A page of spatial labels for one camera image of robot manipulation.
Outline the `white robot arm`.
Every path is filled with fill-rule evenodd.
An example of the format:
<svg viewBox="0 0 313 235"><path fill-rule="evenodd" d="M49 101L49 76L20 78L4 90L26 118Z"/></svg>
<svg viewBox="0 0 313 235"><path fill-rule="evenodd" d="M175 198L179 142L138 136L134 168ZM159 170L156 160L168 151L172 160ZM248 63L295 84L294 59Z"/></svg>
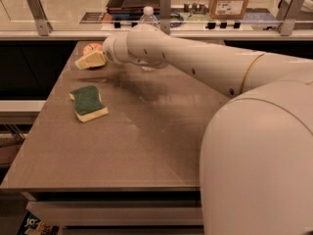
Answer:
<svg viewBox="0 0 313 235"><path fill-rule="evenodd" d="M75 64L85 70L103 62L171 65L227 97L201 142L206 235L312 235L311 61L139 24L107 37Z"/></svg>

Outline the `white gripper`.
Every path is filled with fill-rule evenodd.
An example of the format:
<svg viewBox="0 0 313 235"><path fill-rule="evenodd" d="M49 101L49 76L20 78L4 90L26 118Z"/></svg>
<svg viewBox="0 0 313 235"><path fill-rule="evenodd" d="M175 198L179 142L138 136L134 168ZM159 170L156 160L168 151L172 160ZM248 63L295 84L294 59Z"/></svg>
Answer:
<svg viewBox="0 0 313 235"><path fill-rule="evenodd" d="M103 53L110 62L116 64L125 64L130 62L126 37L126 32L119 32L108 36L103 42ZM78 60L75 61L75 65L79 70L101 67L106 63L103 53L97 49L85 52Z"/></svg>

